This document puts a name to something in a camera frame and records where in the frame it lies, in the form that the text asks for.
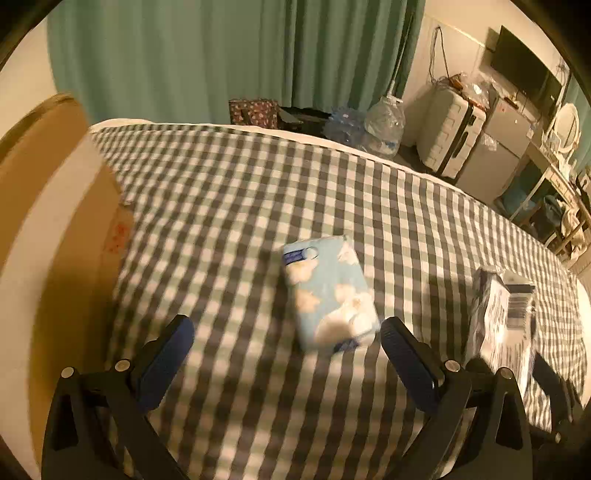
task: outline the plastic bag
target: plastic bag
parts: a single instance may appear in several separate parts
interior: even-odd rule
[[[364,150],[382,158],[393,160],[398,153],[405,118],[402,100],[383,96],[371,107],[365,117],[366,134],[363,136]]]
[[[466,100],[471,101],[474,105],[483,111],[488,111],[490,103],[488,101],[489,89],[491,88],[491,81],[478,74],[472,78],[468,78],[466,72],[457,73],[452,77],[454,85],[461,85],[462,95]]]
[[[496,152],[496,140],[487,133],[482,134],[482,144],[491,152]]]
[[[535,286],[509,270],[491,267],[477,270],[474,285],[465,366],[474,369],[484,361],[493,373],[511,369],[523,397],[535,358]]]

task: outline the gingham pattern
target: gingham pattern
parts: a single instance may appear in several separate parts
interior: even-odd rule
[[[535,347],[579,391],[586,370],[574,278],[479,202],[394,166],[224,127],[128,125],[95,140],[132,205],[109,359],[176,313],[196,338],[150,420],[191,478],[381,478],[423,424],[376,341],[304,356],[281,247],[353,238],[380,317],[442,359],[462,358],[481,265],[537,286]],[[525,406],[550,427],[536,384]]]

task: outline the light blue package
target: light blue package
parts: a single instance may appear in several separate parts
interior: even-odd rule
[[[347,237],[286,245],[283,263],[304,351],[338,352],[374,341],[373,291]]]

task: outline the plastic packaging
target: plastic packaging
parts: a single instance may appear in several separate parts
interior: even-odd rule
[[[490,135],[482,134],[482,144],[491,152],[496,152],[496,140]]]
[[[324,136],[334,142],[356,148],[361,144],[365,133],[364,118],[363,112],[353,108],[338,108],[325,123]]]
[[[493,373],[510,368],[523,397],[535,358],[535,286],[509,270],[491,267],[477,270],[474,285],[465,366],[477,369],[484,361]]]
[[[481,74],[468,78],[468,75],[462,72],[459,76],[462,84],[462,95],[481,110],[487,112],[490,107],[488,101],[489,89],[491,88],[490,81],[483,78]]]
[[[369,109],[365,117],[366,134],[363,136],[365,151],[387,160],[394,159],[406,122],[400,103],[402,100],[396,97],[383,96]]]

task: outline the desk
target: desk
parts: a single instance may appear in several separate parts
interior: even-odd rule
[[[511,215],[509,220],[513,220],[517,214],[523,209],[523,207],[531,200],[534,193],[540,188],[544,180],[548,180],[550,184],[554,187],[554,189],[558,192],[558,194],[564,199],[564,201],[570,205],[572,208],[581,211],[583,217],[577,227],[572,230],[568,236],[560,243],[558,248],[554,251],[555,254],[560,253],[564,247],[570,242],[572,237],[577,234],[579,230],[583,227],[585,223],[591,226],[591,213],[585,207],[582,198],[580,195],[575,191],[572,187],[570,182],[564,178],[560,170],[558,169],[558,159],[552,153],[546,152],[540,148],[540,146],[535,142],[531,141],[528,145],[527,149],[525,150],[524,156],[529,157],[529,159],[535,164],[536,167],[540,169],[542,172],[542,178],[535,184],[532,191],[528,194],[525,200],[517,207],[517,210]],[[550,239],[546,242],[546,246],[550,244],[554,237],[550,236]]]

